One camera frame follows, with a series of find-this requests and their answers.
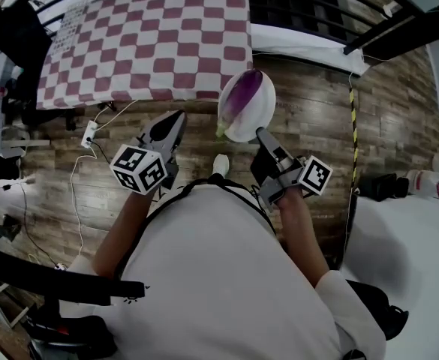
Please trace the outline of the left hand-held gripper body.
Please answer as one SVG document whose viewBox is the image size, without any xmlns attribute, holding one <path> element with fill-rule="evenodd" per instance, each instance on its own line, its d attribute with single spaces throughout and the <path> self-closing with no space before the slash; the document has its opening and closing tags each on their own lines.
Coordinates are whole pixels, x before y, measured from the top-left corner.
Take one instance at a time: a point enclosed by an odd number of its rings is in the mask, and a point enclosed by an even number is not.
<svg viewBox="0 0 439 360">
<path fill-rule="evenodd" d="M 171 190 L 179 173 L 179 167 L 165 163 L 160 152 L 125 144 L 111 160 L 110 169 L 122 187 L 141 195 L 160 185 Z"/>
</svg>

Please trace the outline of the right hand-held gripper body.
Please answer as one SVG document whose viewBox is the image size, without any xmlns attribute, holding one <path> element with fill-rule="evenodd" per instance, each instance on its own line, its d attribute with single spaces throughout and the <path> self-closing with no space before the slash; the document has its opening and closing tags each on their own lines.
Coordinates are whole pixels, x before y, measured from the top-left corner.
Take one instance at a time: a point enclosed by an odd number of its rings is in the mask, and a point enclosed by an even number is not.
<svg viewBox="0 0 439 360">
<path fill-rule="evenodd" d="M 321 196 L 333 169 L 313 155 L 291 157 L 282 147 L 271 152 L 261 145 L 251 164 L 251 173 L 259 185 L 260 198 L 271 211 L 288 188 L 300 189 L 304 198 Z"/>
</svg>

